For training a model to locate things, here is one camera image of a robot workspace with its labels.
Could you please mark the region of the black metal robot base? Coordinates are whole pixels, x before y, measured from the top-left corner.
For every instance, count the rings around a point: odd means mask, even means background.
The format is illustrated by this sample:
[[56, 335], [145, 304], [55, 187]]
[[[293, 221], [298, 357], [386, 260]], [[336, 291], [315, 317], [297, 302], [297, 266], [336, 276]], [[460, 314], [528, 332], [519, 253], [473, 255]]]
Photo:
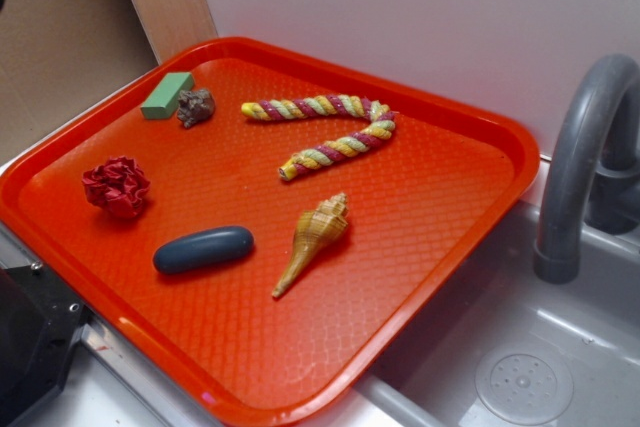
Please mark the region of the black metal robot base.
[[63, 392], [88, 308], [49, 266], [1, 270], [1, 424]]

